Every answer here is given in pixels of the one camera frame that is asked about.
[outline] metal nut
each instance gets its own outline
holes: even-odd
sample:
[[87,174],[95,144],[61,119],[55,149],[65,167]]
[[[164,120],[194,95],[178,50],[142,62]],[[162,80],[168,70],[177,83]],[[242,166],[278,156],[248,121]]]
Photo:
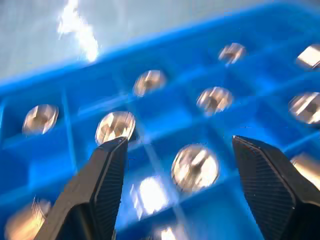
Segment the metal nut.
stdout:
[[307,68],[317,68],[320,64],[320,44],[312,44],[308,46],[297,57],[297,62]]
[[58,107],[42,104],[32,108],[26,115],[22,132],[30,134],[45,134],[53,128],[59,115]]
[[291,159],[298,172],[320,191],[320,163],[311,156],[302,153]]
[[127,137],[129,140],[135,126],[135,117],[130,112],[111,112],[100,121],[95,133],[95,142],[101,145],[119,137]]
[[135,82],[133,92],[143,97],[147,92],[163,87],[166,83],[165,75],[159,70],[149,70],[143,73]]
[[192,144],[176,155],[171,176],[184,192],[196,192],[213,184],[219,176],[217,157],[206,147]]
[[226,61],[227,64],[234,64],[246,53],[246,48],[239,43],[226,45],[219,54],[220,61]]
[[289,103],[289,111],[295,118],[306,124],[320,123],[319,92],[306,92],[295,96]]
[[42,227],[51,203],[46,200],[36,201],[12,216],[5,225],[7,240],[33,240]]
[[202,108],[207,115],[222,112],[228,108],[234,98],[227,89],[222,87],[208,88],[198,97],[196,104]]

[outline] white surface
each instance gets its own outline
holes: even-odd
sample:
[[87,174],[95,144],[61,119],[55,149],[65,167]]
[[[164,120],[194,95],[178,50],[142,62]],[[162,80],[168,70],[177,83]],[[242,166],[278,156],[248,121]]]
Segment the white surface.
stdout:
[[91,61],[135,38],[261,2],[271,1],[1,0],[0,79],[68,59]]

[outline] metal fitting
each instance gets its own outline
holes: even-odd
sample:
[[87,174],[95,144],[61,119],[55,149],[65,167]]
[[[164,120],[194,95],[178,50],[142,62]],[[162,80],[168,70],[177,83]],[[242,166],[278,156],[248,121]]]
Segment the metal fitting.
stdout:
[[311,156],[302,153],[291,159],[291,163],[304,176],[320,191],[320,162],[313,159]]
[[320,44],[308,46],[298,57],[297,63],[315,69],[320,64]]
[[95,142],[101,145],[119,137],[131,138],[136,126],[133,114],[127,111],[116,111],[107,114],[98,124]]
[[58,107],[42,104],[32,108],[26,115],[22,132],[27,135],[45,134],[53,128],[59,115]]
[[234,98],[227,89],[222,87],[208,88],[198,97],[196,104],[202,108],[207,115],[222,112],[228,108]]
[[319,92],[306,92],[295,96],[289,103],[289,111],[294,117],[306,124],[320,123]]
[[42,227],[51,203],[36,201],[12,216],[5,225],[6,240],[33,240]]
[[175,156],[171,176],[184,192],[209,187],[219,176],[217,157],[201,144],[188,145]]
[[219,54],[220,61],[226,61],[227,64],[234,64],[246,53],[246,48],[239,43],[226,45]]
[[133,92],[143,97],[146,93],[163,87],[166,83],[165,75],[159,70],[149,70],[143,73],[135,82]]

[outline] blue plastic tray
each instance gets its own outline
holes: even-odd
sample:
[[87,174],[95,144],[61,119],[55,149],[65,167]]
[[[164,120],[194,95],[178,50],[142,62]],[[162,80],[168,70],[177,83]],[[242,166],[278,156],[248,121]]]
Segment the blue plastic tray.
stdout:
[[[320,42],[319,30],[319,17],[298,6],[265,5],[117,51],[90,65],[69,65],[3,85],[0,239],[8,217],[35,195],[55,201],[97,146],[99,121],[119,110],[135,115],[136,128],[116,222],[118,240],[138,240],[169,227],[178,240],[263,239],[243,196],[231,137],[265,141],[289,158],[300,152],[320,157],[319,132],[288,113],[296,94],[320,92],[320,73],[295,64],[301,51]],[[232,42],[244,45],[247,55],[225,67],[218,54]],[[137,77],[153,69],[166,74],[166,87],[133,96]],[[196,99],[215,86],[229,89],[235,102],[204,117]],[[57,124],[44,135],[25,137],[24,117],[38,104],[59,106]],[[211,187],[182,194],[172,182],[171,165],[178,151],[193,143],[216,152],[221,172]],[[141,192],[141,182],[151,177],[154,181],[144,182]]]

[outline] textured gripper pad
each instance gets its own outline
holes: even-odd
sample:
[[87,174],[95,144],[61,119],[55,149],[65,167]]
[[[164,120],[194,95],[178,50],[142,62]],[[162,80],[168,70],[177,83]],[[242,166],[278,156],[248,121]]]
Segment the textured gripper pad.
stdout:
[[301,237],[316,219],[320,192],[276,147],[239,136],[232,144],[244,196],[265,240],[316,239]]
[[128,139],[95,149],[65,186],[34,240],[111,240],[124,182]]

